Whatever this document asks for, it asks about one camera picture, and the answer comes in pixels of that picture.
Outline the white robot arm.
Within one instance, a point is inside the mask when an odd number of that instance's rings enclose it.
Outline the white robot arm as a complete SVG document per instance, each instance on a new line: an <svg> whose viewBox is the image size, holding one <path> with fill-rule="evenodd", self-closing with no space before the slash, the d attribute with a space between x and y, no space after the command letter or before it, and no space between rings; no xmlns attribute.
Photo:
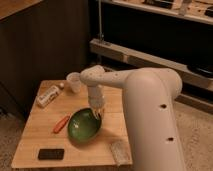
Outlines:
<svg viewBox="0 0 213 171"><path fill-rule="evenodd" d="M170 68L107 72L96 65L80 73L93 109L103 106L101 85L122 90L122 104L134 171L186 171L173 110L182 90Z"/></svg>

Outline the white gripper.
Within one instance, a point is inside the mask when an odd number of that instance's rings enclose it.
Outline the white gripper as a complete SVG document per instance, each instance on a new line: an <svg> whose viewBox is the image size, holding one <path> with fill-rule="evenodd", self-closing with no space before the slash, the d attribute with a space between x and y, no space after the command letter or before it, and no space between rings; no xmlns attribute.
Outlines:
<svg viewBox="0 0 213 171"><path fill-rule="evenodd" d="M100 85L88 86L88 103L93 108L93 114L96 119L101 118L101 109L105 104L103 89Z"/></svg>

